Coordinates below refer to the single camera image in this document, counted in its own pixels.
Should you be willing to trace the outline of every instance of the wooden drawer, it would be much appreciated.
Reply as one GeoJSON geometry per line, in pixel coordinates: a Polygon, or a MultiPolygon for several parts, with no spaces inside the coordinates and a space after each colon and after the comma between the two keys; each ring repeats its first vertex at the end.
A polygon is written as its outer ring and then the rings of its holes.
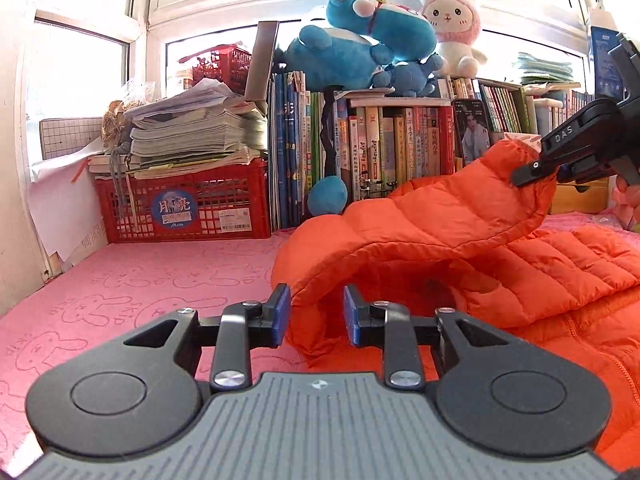
{"type": "Polygon", "coordinates": [[[588,184],[575,183],[558,184],[556,194],[551,202],[549,213],[580,213],[595,214],[607,208],[609,186],[606,178],[594,180],[588,184]]]}

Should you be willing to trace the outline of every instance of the red plastic crate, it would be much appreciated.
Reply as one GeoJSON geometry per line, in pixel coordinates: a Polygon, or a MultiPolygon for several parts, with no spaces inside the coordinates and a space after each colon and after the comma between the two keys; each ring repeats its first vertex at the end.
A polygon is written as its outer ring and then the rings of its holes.
{"type": "Polygon", "coordinates": [[[218,45],[185,56],[178,63],[191,63],[193,84],[201,79],[217,79],[234,92],[244,95],[251,54],[235,45],[218,45]]]}
{"type": "Polygon", "coordinates": [[[271,236],[263,160],[166,178],[129,177],[129,181],[136,214],[123,178],[124,214],[118,219],[113,180],[95,180],[110,243],[271,236]]]}

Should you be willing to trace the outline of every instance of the stuffed animal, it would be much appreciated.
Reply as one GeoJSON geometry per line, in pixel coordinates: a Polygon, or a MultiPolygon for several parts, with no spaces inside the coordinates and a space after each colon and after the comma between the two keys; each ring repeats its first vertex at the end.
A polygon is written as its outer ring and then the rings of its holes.
{"type": "Polygon", "coordinates": [[[347,205],[347,186],[339,176],[326,176],[311,188],[306,205],[313,216],[339,215],[347,205]]]}
{"type": "Polygon", "coordinates": [[[436,48],[436,36],[427,19],[385,0],[329,0],[326,18],[332,27],[385,44],[396,62],[425,59],[436,48]]]}
{"type": "Polygon", "coordinates": [[[381,66],[393,59],[384,44],[372,45],[361,36],[339,28],[305,25],[287,48],[274,57],[286,64],[287,72],[300,70],[306,75],[306,89],[321,92],[330,86],[344,90],[369,88],[373,76],[378,86],[388,86],[390,75],[381,66]]]}
{"type": "Polygon", "coordinates": [[[466,0],[420,0],[420,13],[438,38],[436,51],[444,60],[437,75],[474,78],[486,56],[472,48],[482,30],[478,10],[466,0]]]}
{"type": "Polygon", "coordinates": [[[435,90],[430,77],[441,67],[442,58],[438,54],[431,54],[424,63],[401,61],[386,67],[386,71],[391,74],[391,81],[383,86],[395,88],[390,97],[427,97],[435,90]]]}

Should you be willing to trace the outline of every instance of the orange puffer jacket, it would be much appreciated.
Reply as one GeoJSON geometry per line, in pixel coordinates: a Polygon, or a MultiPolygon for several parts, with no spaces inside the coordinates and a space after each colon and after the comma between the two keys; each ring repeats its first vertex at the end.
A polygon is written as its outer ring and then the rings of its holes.
{"type": "Polygon", "coordinates": [[[345,284],[356,283],[367,301],[395,301],[420,316],[455,302],[601,377],[613,412],[597,451],[616,469],[638,466],[640,253],[606,228],[536,230],[555,179],[510,184],[511,171],[536,157],[502,141],[457,174],[305,222],[280,249],[271,279],[292,288],[287,336],[313,370],[380,371],[379,350],[348,343],[345,284]]]}

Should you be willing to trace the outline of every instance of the white plush toy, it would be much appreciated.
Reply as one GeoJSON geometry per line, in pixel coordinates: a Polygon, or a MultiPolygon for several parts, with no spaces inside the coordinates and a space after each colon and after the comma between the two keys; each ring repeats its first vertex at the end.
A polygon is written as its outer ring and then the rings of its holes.
{"type": "Polygon", "coordinates": [[[472,48],[482,30],[480,15],[466,0],[420,0],[420,13],[429,20],[438,38],[436,52],[444,66],[436,75],[474,78],[486,56],[472,48]]]}

